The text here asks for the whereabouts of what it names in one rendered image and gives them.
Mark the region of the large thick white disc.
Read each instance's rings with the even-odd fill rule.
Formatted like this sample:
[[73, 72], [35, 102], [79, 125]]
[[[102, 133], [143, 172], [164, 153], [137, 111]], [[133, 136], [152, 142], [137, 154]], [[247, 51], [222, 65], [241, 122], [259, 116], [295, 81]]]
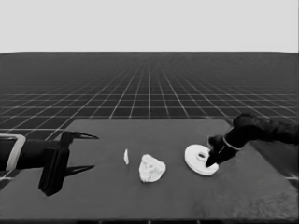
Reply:
[[185, 149], [184, 160], [187, 165], [197, 174], [211, 176], [219, 170], [219, 165], [214, 163], [206, 167], [210, 149], [203, 145], [193, 144]]

